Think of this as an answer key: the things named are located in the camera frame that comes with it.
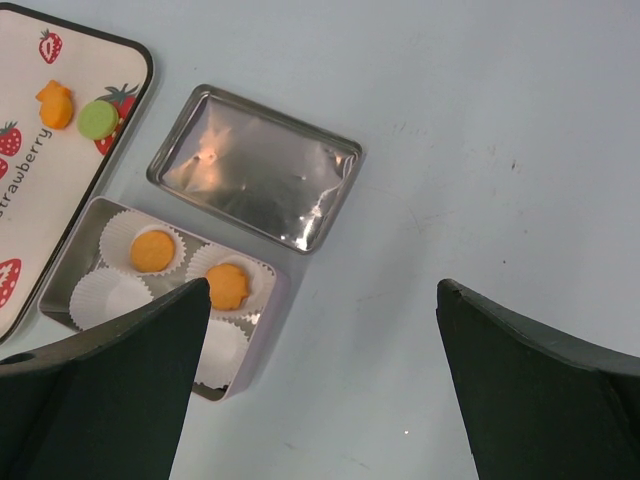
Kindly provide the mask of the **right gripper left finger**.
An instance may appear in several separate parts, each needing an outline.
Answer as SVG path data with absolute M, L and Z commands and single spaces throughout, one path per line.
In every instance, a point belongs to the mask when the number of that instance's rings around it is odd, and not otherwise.
M 4 479 L 166 479 L 209 322 L 192 280 L 1 362 Z

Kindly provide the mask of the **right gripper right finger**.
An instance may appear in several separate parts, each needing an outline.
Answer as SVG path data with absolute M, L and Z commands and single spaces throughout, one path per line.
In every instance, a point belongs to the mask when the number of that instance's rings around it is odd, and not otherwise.
M 638 478 L 638 358 L 452 279 L 436 316 L 479 478 Z

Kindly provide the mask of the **orange round cookie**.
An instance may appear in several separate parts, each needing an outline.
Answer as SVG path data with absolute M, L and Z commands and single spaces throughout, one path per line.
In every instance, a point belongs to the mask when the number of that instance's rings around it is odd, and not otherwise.
M 175 256 L 175 242 L 160 230 L 151 230 L 137 236 L 130 247 L 133 267 L 142 273 L 156 273 L 165 270 Z

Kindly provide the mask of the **orange flower cookie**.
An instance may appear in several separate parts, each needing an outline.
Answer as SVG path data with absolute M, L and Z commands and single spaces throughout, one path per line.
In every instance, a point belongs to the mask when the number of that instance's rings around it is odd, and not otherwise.
M 209 295 L 215 310 L 237 310 L 250 295 L 249 277 L 237 265 L 216 265 L 206 272 L 205 278 L 209 283 Z

